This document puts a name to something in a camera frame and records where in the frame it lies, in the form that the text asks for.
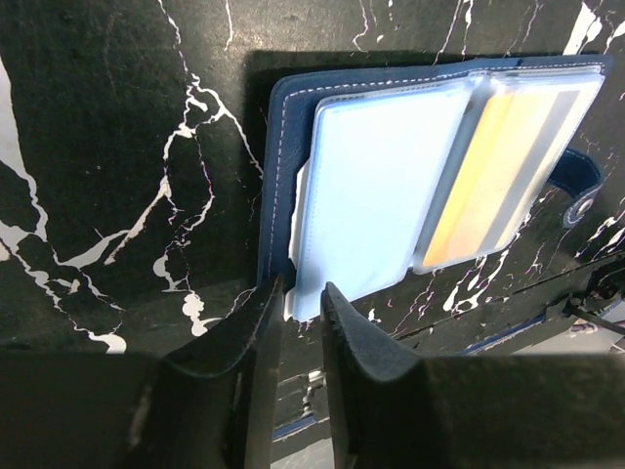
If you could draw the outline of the yellow black striped card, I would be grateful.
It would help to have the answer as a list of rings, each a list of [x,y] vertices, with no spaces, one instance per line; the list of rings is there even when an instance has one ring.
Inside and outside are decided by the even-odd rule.
[[[499,88],[486,102],[421,266],[503,249],[593,95]]]

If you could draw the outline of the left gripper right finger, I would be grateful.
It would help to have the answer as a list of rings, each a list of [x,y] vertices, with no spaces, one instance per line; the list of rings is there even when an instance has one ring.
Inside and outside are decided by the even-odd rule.
[[[422,358],[333,284],[320,296],[339,468],[620,468],[616,355]]]

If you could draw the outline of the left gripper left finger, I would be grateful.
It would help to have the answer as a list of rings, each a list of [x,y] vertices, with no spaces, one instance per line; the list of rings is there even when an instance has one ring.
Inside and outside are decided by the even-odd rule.
[[[267,468],[284,287],[270,277],[162,358],[8,353],[5,468]]]

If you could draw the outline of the blue card holder wallet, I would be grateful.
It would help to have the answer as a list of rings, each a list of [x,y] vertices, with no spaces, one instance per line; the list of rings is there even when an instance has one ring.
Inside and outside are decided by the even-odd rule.
[[[327,283],[357,300],[417,275],[505,251],[546,186],[570,199],[575,227],[604,176],[570,141],[602,89],[604,54],[482,58],[451,64],[312,71],[273,86],[266,137],[258,276],[286,279],[284,315],[319,314]],[[421,266],[487,100],[501,87],[593,95],[501,250]]]

